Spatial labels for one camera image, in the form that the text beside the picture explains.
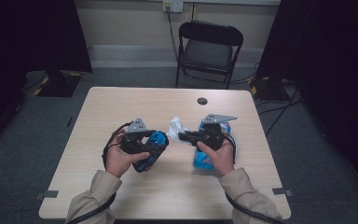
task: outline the gray carpet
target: gray carpet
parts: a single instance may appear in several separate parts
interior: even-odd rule
[[[233,80],[250,76],[253,68],[237,68]],[[63,223],[38,216],[41,201],[36,193],[48,189],[77,115],[93,86],[174,88],[175,68],[95,68],[85,74],[72,98],[33,96],[37,86],[25,91],[21,110],[0,133],[0,223]],[[43,72],[27,75],[30,86]],[[224,89],[224,84],[183,77],[181,88],[200,86]],[[231,89],[249,90],[247,84]],[[288,85],[289,94],[295,86]],[[259,112],[280,107],[281,102],[255,101]],[[265,131],[281,110],[260,115]],[[307,106],[291,105],[271,129],[268,143],[292,216],[285,223],[358,223],[358,176],[324,137],[324,128]],[[165,223],[120,221],[117,223]],[[229,223],[229,221],[175,221],[166,223]]]

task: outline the black circular object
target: black circular object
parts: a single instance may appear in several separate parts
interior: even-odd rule
[[[206,105],[208,104],[208,100],[203,98],[203,97],[200,97],[197,102],[199,103],[199,105]]]

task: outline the baseboard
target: baseboard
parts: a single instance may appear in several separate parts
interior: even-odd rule
[[[161,46],[88,45],[91,66],[98,67],[175,67],[173,49]],[[253,67],[263,49],[242,49],[237,67]]]

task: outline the sleeve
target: sleeve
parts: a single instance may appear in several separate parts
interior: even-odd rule
[[[68,216],[65,223],[81,217],[88,212],[100,207],[118,190],[122,181],[117,177],[99,170],[92,178],[91,188],[84,193],[75,196],[69,206]],[[110,208],[90,217],[81,223],[113,223],[115,217]]]
[[[254,189],[249,176],[243,168],[236,169],[219,178],[226,194],[239,205],[254,212],[282,221],[274,202],[266,195]],[[265,223],[263,220],[249,217],[233,208],[232,219],[234,223]]]

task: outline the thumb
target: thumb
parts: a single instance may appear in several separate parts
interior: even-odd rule
[[[141,160],[148,158],[149,156],[150,156],[149,152],[141,152],[138,154],[131,155],[131,160],[132,160],[132,162],[141,161]]]
[[[214,154],[214,151],[201,141],[197,142],[197,147],[199,147],[199,149],[205,152],[205,154],[207,154],[209,157],[211,157]]]

